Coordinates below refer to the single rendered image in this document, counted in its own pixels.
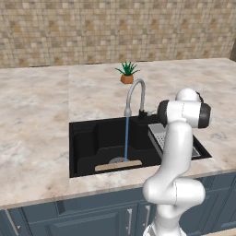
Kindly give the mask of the grey metal drying rack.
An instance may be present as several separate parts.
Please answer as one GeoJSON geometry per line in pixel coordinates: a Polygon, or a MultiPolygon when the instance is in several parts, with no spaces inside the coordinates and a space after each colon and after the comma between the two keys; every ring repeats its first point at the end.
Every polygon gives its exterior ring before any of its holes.
{"type": "Polygon", "coordinates": [[[162,124],[150,124],[148,128],[149,128],[148,135],[156,142],[157,151],[159,155],[162,156],[164,149],[166,128],[162,124]]]}

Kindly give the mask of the green potted plant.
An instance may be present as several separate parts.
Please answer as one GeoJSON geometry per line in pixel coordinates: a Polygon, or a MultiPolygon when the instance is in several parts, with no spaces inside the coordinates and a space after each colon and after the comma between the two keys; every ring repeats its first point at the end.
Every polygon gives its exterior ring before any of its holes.
{"type": "Polygon", "coordinates": [[[132,84],[134,81],[134,73],[136,73],[135,63],[122,63],[123,69],[117,68],[117,71],[121,73],[121,82],[124,84],[132,84]]]}

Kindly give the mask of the black kitchen sink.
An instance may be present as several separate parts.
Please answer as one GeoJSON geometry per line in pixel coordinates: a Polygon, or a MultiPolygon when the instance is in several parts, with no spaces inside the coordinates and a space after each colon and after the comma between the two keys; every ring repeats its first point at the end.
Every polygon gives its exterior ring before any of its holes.
{"type": "Polygon", "coordinates": [[[148,126],[158,124],[137,116],[129,118],[127,160],[142,165],[107,171],[95,171],[98,165],[123,162],[125,151],[125,118],[83,121],[69,124],[69,177],[76,178],[111,171],[146,168],[161,164],[161,156],[148,136],[148,126]]]}

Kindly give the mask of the tan wooden cutting board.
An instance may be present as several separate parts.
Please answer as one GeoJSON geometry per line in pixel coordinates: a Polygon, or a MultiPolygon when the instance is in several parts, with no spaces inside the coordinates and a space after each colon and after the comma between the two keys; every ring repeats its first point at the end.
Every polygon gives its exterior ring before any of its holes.
{"type": "Polygon", "coordinates": [[[124,168],[124,167],[139,166],[139,165],[142,165],[142,162],[140,160],[129,160],[129,161],[123,161],[123,162],[115,162],[115,163],[98,165],[95,167],[95,171],[107,171],[107,170],[119,169],[119,168],[124,168]]]}

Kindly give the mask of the blue cupboard door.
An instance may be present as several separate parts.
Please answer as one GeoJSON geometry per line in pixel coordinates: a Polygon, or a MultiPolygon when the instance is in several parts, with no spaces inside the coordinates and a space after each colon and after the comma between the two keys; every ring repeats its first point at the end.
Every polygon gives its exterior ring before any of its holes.
{"type": "Polygon", "coordinates": [[[59,215],[55,204],[24,206],[23,215],[32,236],[134,236],[137,204],[125,204],[59,215]],[[132,226],[127,234],[127,209],[132,208],[132,226]]]}
{"type": "Polygon", "coordinates": [[[136,218],[136,236],[143,236],[144,230],[155,217],[156,206],[148,202],[138,204],[136,218]]]}
{"type": "Polygon", "coordinates": [[[15,236],[4,210],[0,210],[0,236],[15,236]]]}
{"type": "Polygon", "coordinates": [[[181,217],[180,225],[187,236],[201,236],[223,230],[221,212],[230,196],[236,173],[212,175],[197,180],[204,185],[206,197],[201,205],[192,207],[181,217]]]}

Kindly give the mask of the grey curved sink faucet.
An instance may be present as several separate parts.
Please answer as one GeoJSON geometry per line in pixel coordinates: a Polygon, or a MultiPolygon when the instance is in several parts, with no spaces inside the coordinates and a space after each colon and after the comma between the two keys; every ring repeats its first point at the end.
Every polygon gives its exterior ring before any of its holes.
{"type": "Polygon", "coordinates": [[[142,78],[136,79],[130,89],[128,90],[127,97],[126,97],[126,105],[124,109],[124,117],[130,118],[132,116],[132,110],[131,110],[131,99],[132,94],[134,92],[135,87],[140,84],[141,85],[141,98],[140,98],[140,107],[139,107],[139,114],[138,114],[138,120],[140,122],[150,120],[154,123],[157,123],[158,117],[155,114],[152,114],[151,112],[146,112],[144,110],[145,105],[145,95],[146,95],[146,84],[145,81],[142,78]]]}

